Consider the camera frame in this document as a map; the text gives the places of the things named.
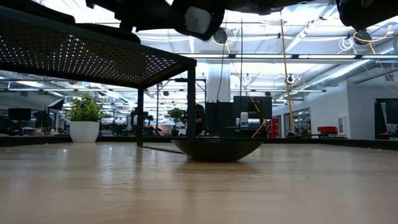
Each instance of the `potted plant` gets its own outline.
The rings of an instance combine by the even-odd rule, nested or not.
[[[171,118],[173,118],[173,121],[175,123],[175,128],[172,129],[172,136],[178,136],[179,130],[177,130],[177,122],[181,121],[182,116],[183,116],[183,110],[174,108],[172,110],[169,110],[167,112]]]
[[[95,142],[100,130],[102,118],[101,105],[87,92],[81,100],[73,99],[70,118],[70,137],[73,142]]]

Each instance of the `white planter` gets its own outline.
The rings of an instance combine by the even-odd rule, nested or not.
[[[95,142],[100,131],[100,122],[71,121],[69,130],[73,142]]]

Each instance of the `green plant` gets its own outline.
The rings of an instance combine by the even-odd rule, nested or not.
[[[93,98],[87,92],[79,99],[73,99],[72,110],[68,114],[71,121],[100,121],[103,117],[101,105],[95,102],[98,98],[96,94]]]
[[[181,121],[182,116],[183,116],[183,110],[178,109],[178,108],[169,110],[167,113],[170,115],[171,118],[173,118],[175,125],[177,125],[177,122]]]

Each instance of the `black bowl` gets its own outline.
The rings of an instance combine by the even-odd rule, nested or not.
[[[235,162],[252,153],[262,142],[234,140],[172,140],[185,155],[194,161]]]

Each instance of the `black metal table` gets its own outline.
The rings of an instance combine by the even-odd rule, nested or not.
[[[144,90],[188,71],[188,123],[195,123],[197,61],[0,6],[0,70],[138,89],[137,145]],[[195,125],[188,128],[195,138]]]

